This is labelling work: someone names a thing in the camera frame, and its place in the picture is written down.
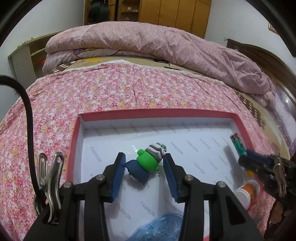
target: striped hat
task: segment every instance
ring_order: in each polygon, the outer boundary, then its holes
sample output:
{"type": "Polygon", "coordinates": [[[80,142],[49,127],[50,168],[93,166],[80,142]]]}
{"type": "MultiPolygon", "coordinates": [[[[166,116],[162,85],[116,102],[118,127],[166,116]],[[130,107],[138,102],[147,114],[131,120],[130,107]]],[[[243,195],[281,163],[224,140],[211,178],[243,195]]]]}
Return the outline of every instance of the striped hat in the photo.
{"type": "Polygon", "coordinates": [[[163,159],[165,155],[165,152],[162,149],[162,147],[156,143],[149,145],[145,149],[145,151],[148,152],[150,155],[152,155],[158,163],[163,159]]]}

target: pill bottle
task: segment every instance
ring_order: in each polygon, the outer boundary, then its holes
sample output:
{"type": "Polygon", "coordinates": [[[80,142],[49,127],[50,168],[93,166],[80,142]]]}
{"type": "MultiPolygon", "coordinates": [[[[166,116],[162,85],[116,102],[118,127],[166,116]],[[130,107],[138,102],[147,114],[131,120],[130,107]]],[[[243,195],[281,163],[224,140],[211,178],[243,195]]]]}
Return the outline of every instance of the pill bottle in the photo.
{"type": "Polygon", "coordinates": [[[242,206],[247,210],[260,193],[260,185],[255,180],[248,180],[233,192],[242,206]]]}

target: blue transparent plastic bottle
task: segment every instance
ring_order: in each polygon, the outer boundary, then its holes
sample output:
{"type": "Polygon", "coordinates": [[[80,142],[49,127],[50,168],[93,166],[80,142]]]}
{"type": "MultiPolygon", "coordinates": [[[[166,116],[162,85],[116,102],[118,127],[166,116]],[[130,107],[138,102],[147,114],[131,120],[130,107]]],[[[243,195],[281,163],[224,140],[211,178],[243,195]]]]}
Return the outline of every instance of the blue transparent plastic bottle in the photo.
{"type": "Polygon", "coordinates": [[[183,217],[167,213],[137,231],[127,241],[178,241],[183,217]]]}

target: wooden headboard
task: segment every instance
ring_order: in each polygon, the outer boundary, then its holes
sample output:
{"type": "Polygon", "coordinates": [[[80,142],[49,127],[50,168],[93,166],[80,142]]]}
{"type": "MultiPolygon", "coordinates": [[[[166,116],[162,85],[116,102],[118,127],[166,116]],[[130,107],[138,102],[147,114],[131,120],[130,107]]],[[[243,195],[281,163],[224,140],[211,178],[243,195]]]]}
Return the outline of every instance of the wooden headboard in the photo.
{"type": "Polygon", "coordinates": [[[296,76],[293,71],[275,54],[261,47],[242,44],[227,39],[227,47],[236,49],[253,60],[267,74],[272,82],[281,87],[283,94],[289,98],[292,116],[296,119],[296,76]]]}

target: wall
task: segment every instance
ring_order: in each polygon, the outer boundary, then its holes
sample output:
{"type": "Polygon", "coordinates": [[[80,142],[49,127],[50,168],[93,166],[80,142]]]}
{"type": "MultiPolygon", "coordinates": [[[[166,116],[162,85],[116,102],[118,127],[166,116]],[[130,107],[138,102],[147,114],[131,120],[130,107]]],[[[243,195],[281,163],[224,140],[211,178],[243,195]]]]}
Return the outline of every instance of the wall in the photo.
{"type": "MultiPolygon", "coordinates": [[[[42,35],[83,24],[84,0],[43,0],[15,26],[0,47],[0,74],[14,77],[8,63],[18,45],[42,35]]],[[[0,121],[17,100],[13,90],[0,86],[0,121]]]]}
{"type": "Polygon", "coordinates": [[[296,74],[296,58],[268,21],[245,0],[212,0],[205,39],[226,46],[224,38],[252,44],[277,55],[296,74]]]}

